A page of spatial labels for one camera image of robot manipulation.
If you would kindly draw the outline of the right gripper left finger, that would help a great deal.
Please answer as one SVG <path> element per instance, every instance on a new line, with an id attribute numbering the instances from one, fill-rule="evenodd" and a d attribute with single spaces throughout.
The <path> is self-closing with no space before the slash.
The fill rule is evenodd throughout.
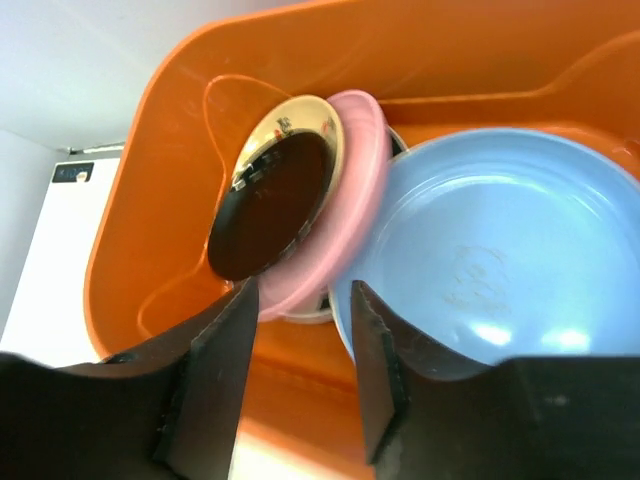
<path id="1" fill-rule="evenodd" d="M 255 280 L 100 363 L 1 357 L 5 479 L 224 479 L 257 329 Z"/>

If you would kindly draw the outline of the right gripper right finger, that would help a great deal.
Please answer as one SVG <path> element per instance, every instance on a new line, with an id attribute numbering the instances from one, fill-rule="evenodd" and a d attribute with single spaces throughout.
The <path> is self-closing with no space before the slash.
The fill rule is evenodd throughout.
<path id="1" fill-rule="evenodd" d="M 380 479 L 635 479 L 635 357 L 471 360 L 351 287 L 366 460 Z"/>

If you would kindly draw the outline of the white plate green rim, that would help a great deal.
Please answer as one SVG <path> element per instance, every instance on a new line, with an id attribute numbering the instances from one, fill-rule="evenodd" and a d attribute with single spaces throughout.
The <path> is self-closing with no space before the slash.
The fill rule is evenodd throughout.
<path id="1" fill-rule="evenodd" d="M 408 149 L 407 144 L 392 127 L 388 126 L 387 132 L 390 137 L 391 158 Z M 298 307 L 287 313 L 284 316 L 284 320 L 303 325 L 330 322 L 332 320 L 332 310 L 327 288 L 324 287 L 319 293 L 307 298 Z"/>

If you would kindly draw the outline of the blue plastic plate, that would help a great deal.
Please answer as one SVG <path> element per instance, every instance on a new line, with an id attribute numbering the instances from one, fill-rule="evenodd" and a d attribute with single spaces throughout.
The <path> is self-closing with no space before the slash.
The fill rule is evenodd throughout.
<path id="1" fill-rule="evenodd" d="M 484 364 L 635 355 L 639 183 L 602 154 L 535 130 L 425 142 L 393 161 L 370 234 L 331 285 L 346 348 L 356 280 Z"/>

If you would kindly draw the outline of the pink plastic plate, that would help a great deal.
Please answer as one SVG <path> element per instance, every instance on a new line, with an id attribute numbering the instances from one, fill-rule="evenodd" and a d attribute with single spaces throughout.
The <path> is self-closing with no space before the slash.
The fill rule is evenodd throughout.
<path id="1" fill-rule="evenodd" d="M 357 89 L 334 94 L 328 102 L 345 133 L 342 175 L 308 236 L 259 276 L 261 322 L 289 314 L 329 287 L 355 257 L 381 205 L 392 158 L 381 106 Z"/>

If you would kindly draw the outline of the small beige patterned plate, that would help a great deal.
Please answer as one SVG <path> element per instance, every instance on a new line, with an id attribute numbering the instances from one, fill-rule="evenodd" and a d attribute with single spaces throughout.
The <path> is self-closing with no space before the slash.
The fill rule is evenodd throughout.
<path id="1" fill-rule="evenodd" d="M 345 131 L 334 107 L 315 95 L 291 97 L 271 109 L 244 142 L 232 173 L 231 186 L 243 187 L 241 175 L 250 171 L 254 158 L 285 137 L 299 133 L 319 135 L 329 150 L 329 180 L 322 196 L 323 209 L 339 184 L 345 154 Z"/>

